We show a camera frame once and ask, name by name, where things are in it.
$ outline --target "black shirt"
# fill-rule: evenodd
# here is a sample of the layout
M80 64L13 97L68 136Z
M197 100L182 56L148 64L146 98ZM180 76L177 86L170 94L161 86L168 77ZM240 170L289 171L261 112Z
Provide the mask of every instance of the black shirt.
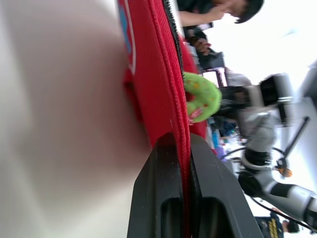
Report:
M270 217L255 217L264 238L284 238L284 231L279 217L272 213Z
M212 0L177 0L179 11L204 14L213 8Z

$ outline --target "red bag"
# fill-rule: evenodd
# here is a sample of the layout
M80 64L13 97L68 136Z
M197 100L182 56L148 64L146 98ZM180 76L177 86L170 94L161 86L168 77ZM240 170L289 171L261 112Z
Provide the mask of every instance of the red bag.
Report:
M162 0L118 0L118 6L129 53L124 87L152 146L167 132L174 134L183 179L185 237L189 237L189 133L205 137L206 123L189 127L181 68L183 64L185 71L196 72L196 67L173 34Z

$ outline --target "stuffed toy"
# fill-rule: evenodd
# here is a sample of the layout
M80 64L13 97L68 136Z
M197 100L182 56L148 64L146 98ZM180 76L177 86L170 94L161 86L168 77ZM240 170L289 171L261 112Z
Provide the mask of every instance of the stuffed toy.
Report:
M194 96L194 100L187 102L189 123L207 120L220 108L222 94L220 90L204 77L185 72L185 91Z

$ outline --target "white surface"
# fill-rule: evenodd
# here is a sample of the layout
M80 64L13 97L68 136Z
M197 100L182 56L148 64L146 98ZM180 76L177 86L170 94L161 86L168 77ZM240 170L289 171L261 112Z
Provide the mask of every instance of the white surface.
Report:
M1 0L1 238L126 236L150 150L114 4Z
M316 60L317 15L315 0L266 0L250 21L234 24L230 16L206 30L216 51L223 51L226 66L246 75L253 84L273 73L287 72L292 85L301 84L306 67Z

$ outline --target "zipper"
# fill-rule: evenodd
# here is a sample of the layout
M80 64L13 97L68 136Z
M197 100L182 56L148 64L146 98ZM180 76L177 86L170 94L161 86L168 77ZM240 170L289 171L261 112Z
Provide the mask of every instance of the zipper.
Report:
M163 5L164 5L167 19L168 19L168 22L169 22L169 25L170 25L170 28L171 28L171 31L173 34L173 38L174 38L174 42L175 42L175 46L176 46L176 51L177 51L177 55L178 55L178 61L179 61L179 65L180 65L180 70L182 73L182 79L184 82L185 75L184 75L184 65L183 65L183 58L182 58L181 42L179 40L175 18L173 16L172 7L170 5L170 0L163 0Z

